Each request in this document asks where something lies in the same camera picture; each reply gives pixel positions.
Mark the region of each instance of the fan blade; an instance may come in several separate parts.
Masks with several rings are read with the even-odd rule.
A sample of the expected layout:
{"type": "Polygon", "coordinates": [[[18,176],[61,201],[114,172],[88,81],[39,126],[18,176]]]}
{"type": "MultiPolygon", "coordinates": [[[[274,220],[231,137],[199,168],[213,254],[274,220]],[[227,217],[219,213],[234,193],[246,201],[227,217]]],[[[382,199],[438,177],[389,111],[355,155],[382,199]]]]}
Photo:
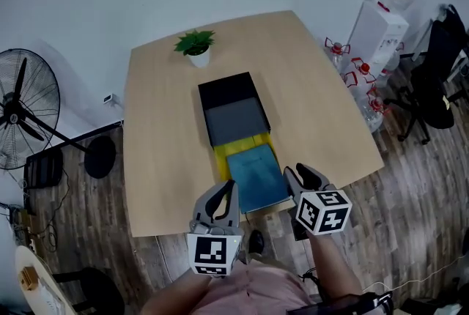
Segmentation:
{"type": "Polygon", "coordinates": [[[26,124],[23,120],[21,121],[18,121],[18,125],[20,125],[20,127],[26,131],[31,137],[33,138],[36,138],[40,141],[43,141],[44,138],[42,136],[39,135],[39,133],[33,129],[31,126],[29,126],[28,124],[26,124]]]}
{"type": "Polygon", "coordinates": [[[23,62],[21,63],[20,72],[18,73],[18,78],[16,79],[15,93],[13,94],[13,101],[15,102],[20,101],[21,87],[23,87],[23,79],[24,79],[24,72],[26,70],[26,63],[27,63],[27,60],[25,57],[23,62]]]}

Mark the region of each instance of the blue folder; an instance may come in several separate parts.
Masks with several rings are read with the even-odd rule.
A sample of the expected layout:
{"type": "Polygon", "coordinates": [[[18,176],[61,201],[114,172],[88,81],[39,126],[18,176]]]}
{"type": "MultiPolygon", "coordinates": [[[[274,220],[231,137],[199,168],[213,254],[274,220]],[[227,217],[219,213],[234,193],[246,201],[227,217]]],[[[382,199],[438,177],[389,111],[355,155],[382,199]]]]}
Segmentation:
{"type": "Polygon", "coordinates": [[[268,144],[226,158],[239,188],[241,213],[269,207],[289,198],[277,160],[268,144]]]}

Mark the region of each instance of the wooden floor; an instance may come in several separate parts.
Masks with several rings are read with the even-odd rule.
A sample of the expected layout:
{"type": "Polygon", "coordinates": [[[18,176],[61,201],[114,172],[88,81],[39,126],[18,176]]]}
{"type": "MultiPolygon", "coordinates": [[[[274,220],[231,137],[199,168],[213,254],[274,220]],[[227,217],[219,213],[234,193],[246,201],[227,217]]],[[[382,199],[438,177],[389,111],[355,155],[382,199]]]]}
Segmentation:
{"type": "MultiPolygon", "coordinates": [[[[391,79],[391,88],[405,84],[407,72],[391,79]]],[[[345,188],[353,202],[350,222],[336,236],[341,250],[363,287],[383,281],[396,287],[425,278],[460,255],[469,226],[469,108],[453,106],[455,125],[430,129],[432,141],[421,146],[418,127],[404,143],[396,140],[409,116],[398,108],[386,115],[374,134],[385,167],[345,188]]],[[[183,234],[132,238],[125,207],[122,129],[108,133],[117,144],[117,161],[105,179],[85,174],[83,155],[65,147],[64,168],[70,193],[57,212],[57,252],[45,260],[54,273],[93,266],[108,273],[128,305],[137,314],[145,300],[188,268],[183,234]]],[[[59,186],[32,191],[32,208],[45,225],[67,191],[66,177],[59,186]]],[[[304,273],[313,267],[309,242],[295,242],[285,212],[244,223],[247,233],[260,229],[266,236],[266,254],[304,273]]],[[[426,282],[411,283],[394,292],[395,302],[407,297],[435,296],[444,272],[426,282]]],[[[70,299],[79,302],[77,286],[66,284],[70,299]]],[[[311,292],[314,287],[309,284],[311,292]]],[[[373,288],[383,292],[380,285],[373,288]]]]}

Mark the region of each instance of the green plant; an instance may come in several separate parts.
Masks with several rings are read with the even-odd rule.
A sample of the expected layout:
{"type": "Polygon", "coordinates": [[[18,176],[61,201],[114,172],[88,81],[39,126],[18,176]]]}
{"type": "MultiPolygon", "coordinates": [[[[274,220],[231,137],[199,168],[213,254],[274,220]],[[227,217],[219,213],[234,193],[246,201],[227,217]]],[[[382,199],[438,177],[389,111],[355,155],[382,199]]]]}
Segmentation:
{"type": "Polygon", "coordinates": [[[175,44],[176,52],[182,52],[191,56],[197,56],[204,53],[210,45],[213,44],[212,35],[214,31],[200,31],[193,30],[186,32],[184,37],[179,37],[180,41],[175,44]]]}

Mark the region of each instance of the shoe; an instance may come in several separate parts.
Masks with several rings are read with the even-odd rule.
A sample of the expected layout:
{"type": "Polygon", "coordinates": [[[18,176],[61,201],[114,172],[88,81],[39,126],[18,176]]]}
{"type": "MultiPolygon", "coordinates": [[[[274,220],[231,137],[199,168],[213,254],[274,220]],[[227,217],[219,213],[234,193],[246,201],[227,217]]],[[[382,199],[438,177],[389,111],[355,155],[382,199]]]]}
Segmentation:
{"type": "Polygon", "coordinates": [[[258,230],[253,230],[251,236],[249,237],[248,243],[248,252],[249,253],[258,253],[262,255],[264,250],[264,237],[262,233],[258,230]]]}

